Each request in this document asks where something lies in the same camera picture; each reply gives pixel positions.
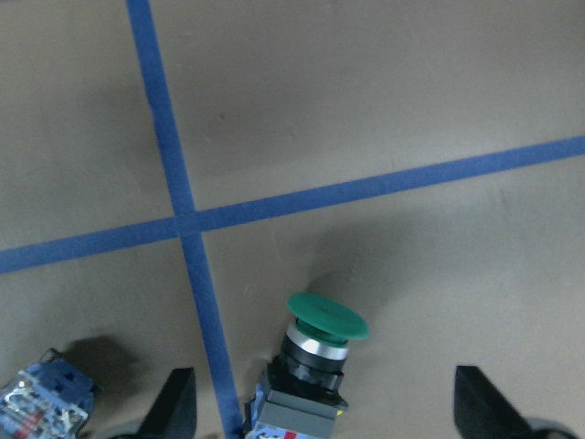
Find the floor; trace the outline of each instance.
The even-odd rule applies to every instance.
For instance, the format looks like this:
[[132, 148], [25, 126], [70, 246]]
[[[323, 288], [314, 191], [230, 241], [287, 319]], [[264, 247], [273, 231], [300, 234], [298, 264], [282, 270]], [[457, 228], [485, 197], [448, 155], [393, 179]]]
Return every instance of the floor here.
[[148, 5], [0, 5], [0, 381], [65, 351], [95, 437], [194, 366], [233, 437], [313, 291], [335, 438], [457, 437], [457, 364], [585, 434], [582, 2]]

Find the green cap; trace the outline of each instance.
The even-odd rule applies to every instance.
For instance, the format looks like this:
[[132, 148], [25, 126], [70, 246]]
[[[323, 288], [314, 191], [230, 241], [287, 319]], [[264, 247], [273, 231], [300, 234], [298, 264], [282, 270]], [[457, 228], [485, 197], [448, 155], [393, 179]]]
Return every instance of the green cap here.
[[351, 309], [312, 293], [295, 294], [287, 301], [297, 317], [296, 327], [306, 336], [342, 347], [347, 340], [367, 338], [366, 321]]

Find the blue line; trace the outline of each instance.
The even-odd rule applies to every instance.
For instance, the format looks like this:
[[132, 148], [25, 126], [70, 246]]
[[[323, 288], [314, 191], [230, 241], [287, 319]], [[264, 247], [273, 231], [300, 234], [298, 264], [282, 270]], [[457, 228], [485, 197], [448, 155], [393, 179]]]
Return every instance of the blue line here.
[[585, 155], [585, 136], [202, 210], [197, 213], [197, 223], [202, 231], [223, 229], [577, 155]]
[[239, 437], [242, 419], [229, 363], [228, 347], [221, 327], [216, 295], [211, 282], [203, 239], [197, 226], [195, 201], [176, 130], [165, 69], [156, 40], [154, 21], [147, 0], [127, 0], [144, 87], [150, 103], [158, 147], [181, 235], [189, 281], [207, 354], [207, 363], [227, 438]]
[[165, 218], [62, 240], [27, 245], [0, 252], [0, 274], [176, 237], [175, 219]]
[[150, 5], [147, 0], [127, 0], [126, 4], [173, 211], [176, 215], [191, 212], [195, 209], [195, 201], [176, 130], [173, 105], [166, 85], [165, 69], [158, 49]]

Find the vertical blue line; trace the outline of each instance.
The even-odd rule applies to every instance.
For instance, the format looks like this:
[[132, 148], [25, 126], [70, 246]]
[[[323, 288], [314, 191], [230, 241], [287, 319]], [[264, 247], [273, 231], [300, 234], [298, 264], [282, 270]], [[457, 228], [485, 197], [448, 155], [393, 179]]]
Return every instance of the vertical blue line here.
[[189, 225], [188, 217], [195, 213], [195, 201], [176, 130], [150, 4], [147, 0], [126, 0], [126, 4], [175, 212], [175, 222], [185, 255], [219, 415], [227, 438], [237, 438], [242, 425], [238, 395], [229, 364], [228, 347], [207, 264], [205, 245], [199, 230], [185, 227]]

